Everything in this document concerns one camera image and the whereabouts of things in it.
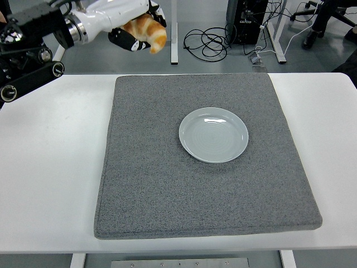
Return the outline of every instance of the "black computer case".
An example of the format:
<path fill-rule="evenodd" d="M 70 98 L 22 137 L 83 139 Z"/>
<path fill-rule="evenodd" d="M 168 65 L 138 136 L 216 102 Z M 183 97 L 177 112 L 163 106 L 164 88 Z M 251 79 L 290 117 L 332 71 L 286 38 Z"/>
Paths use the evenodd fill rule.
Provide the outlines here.
<path fill-rule="evenodd" d="M 230 42 L 255 45 L 258 42 L 261 31 L 259 27 L 263 24 L 267 6 L 268 0 L 228 0 L 226 20 Z"/>

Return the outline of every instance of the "tangled cable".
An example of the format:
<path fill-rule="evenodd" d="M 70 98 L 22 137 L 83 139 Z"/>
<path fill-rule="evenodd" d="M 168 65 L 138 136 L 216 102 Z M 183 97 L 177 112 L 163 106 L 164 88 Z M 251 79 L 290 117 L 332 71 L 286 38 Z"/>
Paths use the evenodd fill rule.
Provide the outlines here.
<path fill-rule="evenodd" d="M 228 54 L 228 49 L 231 48 L 231 44 L 234 42 L 234 39 L 235 39 L 234 38 L 234 39 L 231 39 L 231 41 L 229 41 L 229 38 L 231 36 L 227 29 L 228 26 L 229 25 L 226 25 L 224 28 L 212 27 L 212 28 L 208 28 L 205 31 L 202 31 L 199 29 L 193 29 L 193 30 L 189 31 L 184 38 L 184 49 L 186 49 L 195 58 L 202 60 L 202 61 L 209 62 L 209 63 L 216 63 L 218 61 L 225 59 L 225 57 Z M 224 30 L 224 36 L 218 35 L 216 33 L 211 33 L 210 31 L 213 31 L 213 30 Z M 192 37 L 192 36 L 200 36 L 201 37 L 200 38 L 201 45 L 199 45 L 197 47 L 187 46 L 186 41 L 189 37 Z M 206 57 L 206 59 L 201 58 L 193 53 L 194 50 L 198 50 L 198 49 L 201 49 L 201 54 L 204 57 Z"/>

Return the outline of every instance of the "table leg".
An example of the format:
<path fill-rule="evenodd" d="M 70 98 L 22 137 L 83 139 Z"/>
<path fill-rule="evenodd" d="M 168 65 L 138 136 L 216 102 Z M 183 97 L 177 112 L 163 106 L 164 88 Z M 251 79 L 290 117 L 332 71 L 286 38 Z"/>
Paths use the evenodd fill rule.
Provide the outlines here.
<path fill-rule="evenodd" d="M 295 258 L 292 250 L 280 250 L 283 268 L 296 268 Z"/>
<path fill-rule="evenodd" d="M 171 0 L 171 64 L 179 63 L 177 43 L 177 0 Z"/>
<path fill-rule="evenodd" d="M 284 2 L 282 4 L 282 13 L 284 12 L 284 9 L 286 8 L 286 2 L 287 2 L 287 0 L 284 0 Z M 272 41 L 274 51 L 276 52 L 276 57 L 280 64 L 286 63 L 284 52 L 283 52 L 281 45 L 279 43 L 279 39 L 280 39 L 281 33 L 283 31 L 286 19 L 287 19 L 287 16 L 283 16 L 283 14 L 280 14 L 279 18 L 278 18 L 278 22 L 277 22 L 277 29 L 274 28 L 274 26 L 271 22 L 268 22 L 268 27 L 267 27 L 270 39 Z"/>
<path fill-rule="evenodd" d="M 83 268 L 85 261 L 85 253 L 73 253 L 70 268 Z"/>

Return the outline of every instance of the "ceramic plate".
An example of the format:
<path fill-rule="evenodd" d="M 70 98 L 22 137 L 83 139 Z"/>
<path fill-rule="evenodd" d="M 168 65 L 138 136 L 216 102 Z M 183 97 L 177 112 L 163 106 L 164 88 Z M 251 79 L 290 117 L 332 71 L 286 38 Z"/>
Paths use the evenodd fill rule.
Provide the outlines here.
<path fill-rule="evenodd" d="M 189 113 L 180 124 L 179 137 L 187 152 L 206 163 L 233 160 L 248 144 L 243 121 L 234 113 L 214 107 Z"/>

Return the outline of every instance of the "gray felt mat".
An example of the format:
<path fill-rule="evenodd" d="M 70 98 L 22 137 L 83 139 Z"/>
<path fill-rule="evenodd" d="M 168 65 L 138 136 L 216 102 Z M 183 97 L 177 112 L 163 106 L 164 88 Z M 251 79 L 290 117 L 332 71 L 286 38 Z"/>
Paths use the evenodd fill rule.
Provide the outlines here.
<path fill-rule="evenodd" d="M 249 131 L 233 161 L 179 140 L 190 112 L 219 107 Z M 124 76 L 115 85 L 94 233 L 101 239 L 315 229 L 322 218 L 267 74 Z"/>

